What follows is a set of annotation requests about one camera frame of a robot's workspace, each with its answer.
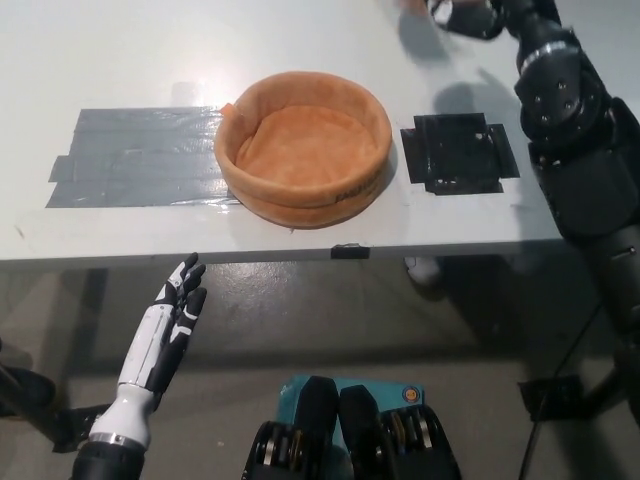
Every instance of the orange felt basket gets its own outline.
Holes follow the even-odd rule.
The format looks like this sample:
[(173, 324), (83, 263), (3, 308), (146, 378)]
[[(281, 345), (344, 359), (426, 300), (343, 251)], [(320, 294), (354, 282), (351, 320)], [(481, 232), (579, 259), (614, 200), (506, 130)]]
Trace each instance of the orange felt basket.
[(214, 147), (222, 174), (238, 200), (271, 222), (331, 225), (384, 188), (391, 124), (356, 83), (282, 73), (249, 87), (223, 114)]

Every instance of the robot finger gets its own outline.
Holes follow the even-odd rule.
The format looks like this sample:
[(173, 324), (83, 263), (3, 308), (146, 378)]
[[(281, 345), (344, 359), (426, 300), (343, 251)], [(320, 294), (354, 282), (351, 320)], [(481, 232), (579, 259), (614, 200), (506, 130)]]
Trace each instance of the robot finger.
[(202, 312), (202, 308), (204, 307), (204, 302), (206, 299), (206, 288), (199, 287), (191, 292), (191, 294), (187, 297), (187, 303), (182, 310), (182, 314), (180, 315), (178, 320), (176, 320), (174, 330), (173, 332), (171, 332), (171, 339), (175, 337), (175, 335), (177, 334), (177, 330), (180, 329), (188, 329), (188, 335), (191, 334), (191, 330), (193, 330), (193, 327), (195, 327), (195, 324), (198, 321), (198, 317)]
[(194, 291), (202, 281), (202, 275), (206, 271), (207, 267), (204, 265), (198, 265), (192, 268), (188, 273), (184, 280), (184, 295), (188, 295), (190, 292)]
[(184, 262), (178, 265), (178, 268), (173, 271), (173, 273), (169, 277), (169, 283), (173, 285), (176, 291), (180, 290), (180, 287), (182, 287), (185, 278), (187, 278), (189, 270), (191, 270), (196, 265), (196, 263), (198, 263), (198, 254), (192, 253)]

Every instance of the metal stand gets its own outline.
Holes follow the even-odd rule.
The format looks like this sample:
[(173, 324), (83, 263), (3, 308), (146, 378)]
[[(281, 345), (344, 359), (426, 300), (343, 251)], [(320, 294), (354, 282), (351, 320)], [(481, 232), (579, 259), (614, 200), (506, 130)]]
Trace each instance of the metal stand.
[(109, 407), (109, 405), (99, 405), (50, 412), (37, 405), (1, 365), (0, 402), (47, 437), (53, 443), (53, 451), (56, 453), (77, 450), (80, 443), (87, 439), (93, 422)]

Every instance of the gray floor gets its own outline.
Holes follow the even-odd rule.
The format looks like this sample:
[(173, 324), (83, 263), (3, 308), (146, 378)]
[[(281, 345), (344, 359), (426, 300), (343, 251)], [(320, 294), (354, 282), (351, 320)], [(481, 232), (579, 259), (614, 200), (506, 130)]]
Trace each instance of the gray floor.
[[(0, 359), (56, 379), (74, 406), (110, 401), (169, 270), (0, 274)], [(307, 372), (423, 384), (464, 477), (514, 480), (530, 429), (517, 382), (549, 374), (596, 302), (568, 255), (526, 276), (495, 258), (451, 259), (440, 302), (412, 288), (401, 260), (217, 265), (204, 283), (206, 311), (152, 420), (145, 478), (239, 478), (280, 385)], [(594, 382), (612, 348), (600, 318), (570, 370)], [(545, 426), (530, 478), (636, 479), (638, 451), (620, 406)], [(72, 462), (28, 425), (0, 423), (0, 478), (66, 479)]]

